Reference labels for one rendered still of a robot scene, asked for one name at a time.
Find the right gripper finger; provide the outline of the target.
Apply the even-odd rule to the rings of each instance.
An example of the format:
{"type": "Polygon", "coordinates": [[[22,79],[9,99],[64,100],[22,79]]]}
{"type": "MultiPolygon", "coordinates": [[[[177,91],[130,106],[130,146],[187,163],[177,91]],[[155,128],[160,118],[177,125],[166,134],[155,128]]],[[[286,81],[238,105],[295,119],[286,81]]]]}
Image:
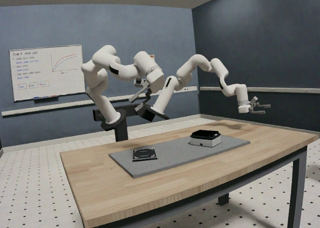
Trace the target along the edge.
{"type": "Polygon", "coordinates": [[[152,91],[150,90],[150,88],[148,88],[147,90],[148,92],[145,93],[145,96],[147,97],[147,99],[135,108],[136,111],[140,110],[144,106],[144,104],[151,99],[150,94],[152,94],[152,91]]]}
{"type": "Polygon", "coordinates": [[[143,86],[143,88],[129,99],[131,103],[136,101],[139,98],[139,94],[141,94],[144,90],[146,90],[147,87],[150,87],[150,83],[148,82],[148,80],[146,80],[145,82],[142,82],[141,85],[143,86]]]}

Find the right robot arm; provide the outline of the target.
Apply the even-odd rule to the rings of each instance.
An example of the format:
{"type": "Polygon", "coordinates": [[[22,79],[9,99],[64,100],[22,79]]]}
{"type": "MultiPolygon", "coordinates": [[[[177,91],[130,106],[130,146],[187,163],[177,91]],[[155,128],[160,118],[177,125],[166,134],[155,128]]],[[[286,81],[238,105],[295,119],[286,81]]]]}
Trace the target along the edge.
{"type": "Polygon", "coordinates": [[[157,68],[161,69],[145,51],[137,53],[133,61],[135,64],[121,65],[119,57],[116,56],[115,48],[105,45],[93,55],[89,62],[81,65],[88,86],[86,94],[98,107],[108,125],[118,121],[121,115],[115,111],[107,97],[101,95],[109,86],[106,70],[119,80],[126,82],[134,80],[135,87],[143,88],[141,83],[146,79],[141,78],[157,68]]]}

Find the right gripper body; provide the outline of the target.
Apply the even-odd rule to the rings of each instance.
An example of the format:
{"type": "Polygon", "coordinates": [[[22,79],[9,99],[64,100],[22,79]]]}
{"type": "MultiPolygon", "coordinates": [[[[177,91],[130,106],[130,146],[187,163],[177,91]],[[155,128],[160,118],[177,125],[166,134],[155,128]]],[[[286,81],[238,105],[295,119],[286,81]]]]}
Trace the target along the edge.
{"type": "Polygon", "coordinates": [[[148,80],[150,85],[150,87],[148,88],[150,88],[153,94],[155,94],[165,86],[164,74],[163,71],[159,68],[148,74],[146,80],[148,80]]]}

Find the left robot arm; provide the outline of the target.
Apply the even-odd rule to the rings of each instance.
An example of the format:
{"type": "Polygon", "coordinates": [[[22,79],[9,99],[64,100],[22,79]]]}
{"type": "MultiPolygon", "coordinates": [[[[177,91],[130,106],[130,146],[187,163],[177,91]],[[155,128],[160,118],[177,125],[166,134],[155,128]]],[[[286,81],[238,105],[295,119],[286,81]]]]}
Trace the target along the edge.
{"type": "Polygon", "coordinates": [[[191,72],[196,68],[196,65],[201,67],[203,71],[216,73],[219,77],[218,84],[223,94],[227,97],[237,95],[239,105],[254,104],[257,101],[258,98],[256,96],[253,97],[250,102],[248,101],[247,87],[245,84],[226,85],[224,79],[228,76],[229,72],[219,59],[214,58],[209,62],[204,56],[197,54],[192,56],[180,69],[178,69],[176,75],[180,80],[174,76],[169,76],[166,79],[159,97],[151,108],[164,115],[164,110],[168,105],[174,90],[181,90],[192,80],[193,76],[191,72]]]}

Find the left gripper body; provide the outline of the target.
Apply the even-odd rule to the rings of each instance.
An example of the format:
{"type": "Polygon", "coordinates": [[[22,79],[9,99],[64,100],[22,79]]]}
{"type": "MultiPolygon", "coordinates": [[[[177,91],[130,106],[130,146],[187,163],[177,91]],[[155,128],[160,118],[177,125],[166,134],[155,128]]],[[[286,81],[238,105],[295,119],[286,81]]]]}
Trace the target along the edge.
{"type": "Polygon", "coordinates": [[[239,113],[247,113],[249,111],[249,107],[253,108],[253,104],[250,103],[250,104],[240,105],[238,107],[238,111],[239,111],[239,113]]]}

